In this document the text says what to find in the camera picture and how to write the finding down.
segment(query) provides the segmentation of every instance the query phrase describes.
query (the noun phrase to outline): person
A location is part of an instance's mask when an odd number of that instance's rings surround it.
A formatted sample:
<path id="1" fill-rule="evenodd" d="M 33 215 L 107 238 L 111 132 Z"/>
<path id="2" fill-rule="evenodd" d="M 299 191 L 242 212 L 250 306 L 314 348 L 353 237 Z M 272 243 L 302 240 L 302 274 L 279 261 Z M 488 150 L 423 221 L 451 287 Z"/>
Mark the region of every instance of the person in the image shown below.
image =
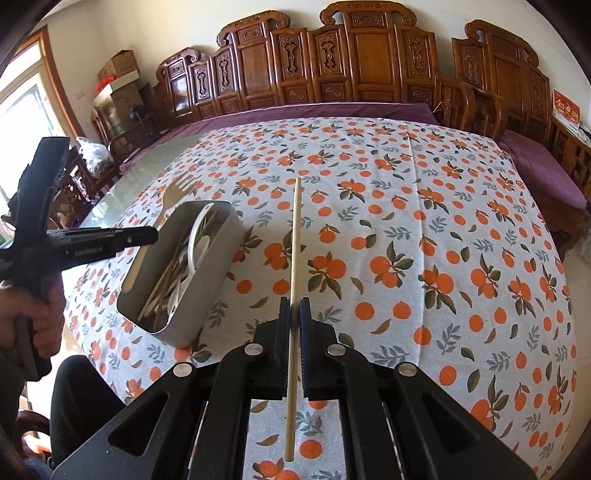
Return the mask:
<path id="1" fill-rule="evenodd" d="M 66 299 L 61 276 L 47 294 L 47 303 L 20 287 L 0 287 L 0 426 L 12 437 L 18 400 L 24 387 L 24 372 L 15 347 L 15 318 L 33 321 L 33 345 L 39 356 L 51 358 L 60 351 Z M 83 355 L 67 358 L 56 373 L 51 399 L 52 467 L 74 450 L 125 407 Z M 39 480 L 47 480 L 51 469 L 27 461 Z"/>

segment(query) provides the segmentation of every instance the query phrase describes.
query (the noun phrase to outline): wooden fork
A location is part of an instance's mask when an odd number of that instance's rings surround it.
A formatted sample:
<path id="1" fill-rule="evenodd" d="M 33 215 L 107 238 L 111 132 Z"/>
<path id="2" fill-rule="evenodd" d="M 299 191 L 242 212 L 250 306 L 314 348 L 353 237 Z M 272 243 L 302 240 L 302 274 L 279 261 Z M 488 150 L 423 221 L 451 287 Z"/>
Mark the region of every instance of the wooden fork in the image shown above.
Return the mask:
<path id="1" fill-rule="evenodd" d="M 162 211 L 154 222 L 155 227 L 158 227 L 162 223 L 167 210 L 174 207 L 191 192 L 191 186 L 193 185 L 193 182 L 194 178 L 192 176 L 187 176 L 185 172 L 177 177 L 170 185 L 168 185 L 168 187 L 166 187 L 166 190 L 162 195 Z M 129 271 L 125 276 L 123 285 L 121 285 L 121 291 L 129 292 L 134 287 L 139 269 L 144 262 L 144 258 L 149 248 L 149 245 L 144 245 L 139 248 L 138 254 L 135 256 Z"/>

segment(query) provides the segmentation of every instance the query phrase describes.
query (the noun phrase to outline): hand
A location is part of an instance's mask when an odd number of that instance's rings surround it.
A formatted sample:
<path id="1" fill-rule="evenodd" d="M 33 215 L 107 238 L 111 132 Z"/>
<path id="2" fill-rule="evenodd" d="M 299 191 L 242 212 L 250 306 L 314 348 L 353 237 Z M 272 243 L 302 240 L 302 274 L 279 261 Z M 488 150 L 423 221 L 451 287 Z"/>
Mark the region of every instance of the hand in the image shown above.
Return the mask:
<path id="1" fill-rule="evenodd" d="M 0 348 L 9 352 L 14 349 L 14 319 L 23 315 L 33 321 L 33 345 L 39 356 L 49 358 L 55 355 L 60 351 L 65 307 L 61 275 L 47 293 L 47 304 L 24 288 L 0 288 Z"/>

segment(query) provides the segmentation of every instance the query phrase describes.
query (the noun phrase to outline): gray utensil box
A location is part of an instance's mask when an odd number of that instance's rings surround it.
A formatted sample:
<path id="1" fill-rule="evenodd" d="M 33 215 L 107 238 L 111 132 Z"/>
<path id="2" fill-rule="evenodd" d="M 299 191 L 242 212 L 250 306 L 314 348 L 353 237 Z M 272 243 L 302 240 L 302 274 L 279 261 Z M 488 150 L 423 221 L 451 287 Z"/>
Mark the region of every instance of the gray utensil box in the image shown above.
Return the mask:
<path id="1" fill-rule="evenodd" d="M 215 203 L 216 211 L 213 223 L 205 232 L 211 237 L 209 248 L 177 310 L 164 327 L 152 332 L 144 322 L 138 323 L 138 316 L 172 259 L 179 235 L 189 235 L 197 215 L 208 203 Z M 178 348 L 190 345 L 207 320 L 209 309 L 243 238 L 242 222 L 230 202 L 201 200 L 179 205 L 160 229 L 158 241 L 149 247 L 133 288 L 119 295 L 117 310 L 129 321 L 169 345 Z"/>

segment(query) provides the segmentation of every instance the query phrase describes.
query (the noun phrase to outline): device handle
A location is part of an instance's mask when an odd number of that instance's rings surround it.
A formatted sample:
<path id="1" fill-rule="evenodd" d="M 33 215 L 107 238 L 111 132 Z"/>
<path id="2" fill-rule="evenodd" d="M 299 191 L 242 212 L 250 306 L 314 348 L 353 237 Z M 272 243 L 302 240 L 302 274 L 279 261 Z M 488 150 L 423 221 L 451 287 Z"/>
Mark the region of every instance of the device handle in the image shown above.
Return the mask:
<path id="1" fill-rule="evenodd" d="M 52 285 L 54 278 L 46 277 L 41 279 L 38 291 L 31 289 L 31 293 L 47 302 L 47 292 Z M 37 382 L 51 372 L 51 360 L 41 358 L 39 352 L 33 345 L 33 321 L 23 315 L 14 319 L 15 345 L 21 357 L 22 367 L 27 374 L 25 380 Z"/>

